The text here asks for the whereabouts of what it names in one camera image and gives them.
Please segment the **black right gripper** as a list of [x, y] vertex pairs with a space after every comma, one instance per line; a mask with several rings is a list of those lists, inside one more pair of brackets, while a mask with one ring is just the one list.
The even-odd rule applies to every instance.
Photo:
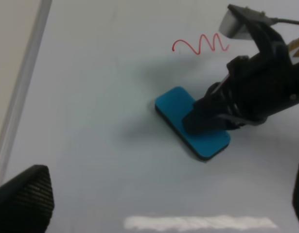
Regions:
[[[183, 118], [187, 133], [257, 126], [269, 116], [299, 104], [299, 62], [292, 62], [290, 45], [265, 23], [246, 26], [259, 52], [228, 63], [226, 102], [212, 93], [220, 83], [212, 84]], [[226, 114], [226, 119], [219, 117], [221, 114]]]

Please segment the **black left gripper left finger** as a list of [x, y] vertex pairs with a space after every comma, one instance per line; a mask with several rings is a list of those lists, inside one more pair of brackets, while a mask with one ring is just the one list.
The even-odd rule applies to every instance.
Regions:
[[44, 233], [54, 210], [49, 169], [33, 165], [0, 186], [0, 233]]

